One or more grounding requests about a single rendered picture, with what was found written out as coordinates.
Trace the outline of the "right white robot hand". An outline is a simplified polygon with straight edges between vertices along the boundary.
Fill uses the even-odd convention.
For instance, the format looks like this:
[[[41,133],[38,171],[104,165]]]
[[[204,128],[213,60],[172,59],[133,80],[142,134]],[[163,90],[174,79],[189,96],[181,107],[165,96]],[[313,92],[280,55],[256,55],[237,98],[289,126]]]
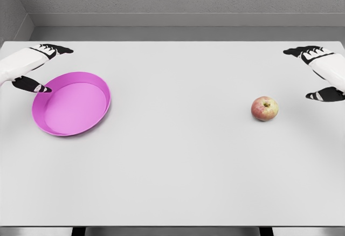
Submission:
[[[289,48],[283,51],[301,59],[330,86],[306,94],[306,98],[321,102],[345,101],[345,57],[324,47],[309,45]]]

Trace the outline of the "pink round plate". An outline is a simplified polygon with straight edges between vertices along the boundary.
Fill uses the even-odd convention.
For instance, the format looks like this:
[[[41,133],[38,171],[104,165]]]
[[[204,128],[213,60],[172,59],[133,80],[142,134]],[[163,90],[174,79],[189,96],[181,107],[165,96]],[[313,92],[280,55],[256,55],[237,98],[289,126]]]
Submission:
[[[111,105],[111,91],[101,77],[70,72],[49,81],[50,93],[38,93],[32,117],[44,132],[54,136],[78,135],[96,126]]]

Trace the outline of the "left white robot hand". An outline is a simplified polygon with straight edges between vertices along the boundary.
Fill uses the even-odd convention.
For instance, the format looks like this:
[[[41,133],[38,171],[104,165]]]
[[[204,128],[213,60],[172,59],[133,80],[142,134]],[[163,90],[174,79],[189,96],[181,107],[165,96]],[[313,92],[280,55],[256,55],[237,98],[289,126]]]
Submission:
[[[32,93],[51,93],[52,89],[26,75],[58,55],[71,54],[68,47],[55,44],[38,44],[23,48],[0,60],[0,87],[5,82],[23,91]]]

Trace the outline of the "red yellow apple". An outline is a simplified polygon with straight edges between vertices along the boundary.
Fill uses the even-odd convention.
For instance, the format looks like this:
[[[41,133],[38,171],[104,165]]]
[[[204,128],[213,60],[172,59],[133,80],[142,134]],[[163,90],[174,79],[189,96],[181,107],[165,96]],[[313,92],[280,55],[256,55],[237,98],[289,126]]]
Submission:
[[[274,119],[278,111],[278,103],[269,96],[261,96],[255,99],[251,106],[252,116],[259,121],[270,121]]]

